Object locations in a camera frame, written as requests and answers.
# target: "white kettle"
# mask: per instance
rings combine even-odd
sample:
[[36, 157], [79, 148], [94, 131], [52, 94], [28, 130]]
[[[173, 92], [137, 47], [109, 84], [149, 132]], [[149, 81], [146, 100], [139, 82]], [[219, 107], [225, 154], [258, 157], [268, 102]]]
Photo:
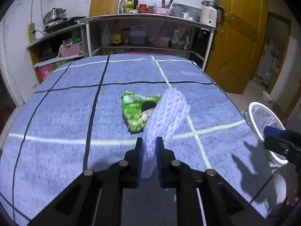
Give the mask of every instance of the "white kettle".
[[[209, 26], [216, 27], [216, 23], [221, 23], [225, 19], [225, 10], [210, 1], [202, 2], [201, 19], [200, 22], [205, 23]], [[221, 20], [217, 21], [217, 10], [222, 12]]]

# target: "yellow door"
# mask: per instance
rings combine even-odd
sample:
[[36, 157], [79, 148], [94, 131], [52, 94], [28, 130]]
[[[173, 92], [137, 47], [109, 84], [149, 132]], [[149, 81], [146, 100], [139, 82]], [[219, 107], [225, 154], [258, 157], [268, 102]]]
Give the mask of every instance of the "yellow door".
[[225, 21], [217, 32], [205, 72], [226, 92], [241, 94], [261, 56], [267, 0], [220, 0]]

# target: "glass bottle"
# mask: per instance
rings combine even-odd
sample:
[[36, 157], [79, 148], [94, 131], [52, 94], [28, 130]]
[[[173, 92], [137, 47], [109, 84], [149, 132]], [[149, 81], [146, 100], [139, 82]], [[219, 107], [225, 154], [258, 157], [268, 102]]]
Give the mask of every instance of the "glass bottle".
[[133, 9], [137, 9], [137, 7], [138, 7], [138, 0], [134, 0], [134, 8]]
[[126, 3], [125, 12], [129, 13], [129, 11], [132, 9], [133, 9], [133, 0], [128, 0]]
[[121, 30], [119, 27], [119, 22], [116, 19], [114, 21], [114, 28], [113, 31], [111, 33], [111, 46], [113, 47], [117, 47], [121, 45]]

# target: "red jar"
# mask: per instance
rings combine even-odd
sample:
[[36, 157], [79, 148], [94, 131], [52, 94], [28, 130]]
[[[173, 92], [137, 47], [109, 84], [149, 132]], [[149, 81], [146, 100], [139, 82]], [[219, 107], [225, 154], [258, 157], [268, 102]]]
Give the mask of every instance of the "red jar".
[[139, 4], [138, 13], [148, 13], [146, 4]]

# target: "green snack bag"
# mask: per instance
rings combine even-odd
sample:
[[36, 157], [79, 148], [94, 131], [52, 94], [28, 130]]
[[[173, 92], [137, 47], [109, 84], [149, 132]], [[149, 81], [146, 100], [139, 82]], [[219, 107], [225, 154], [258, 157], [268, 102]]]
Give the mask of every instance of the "green snack bag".
[[161, 95], [145, 97], [128, 91], [122, 95], [122, 113], [130, 132], [143, 130], [160, 98]]

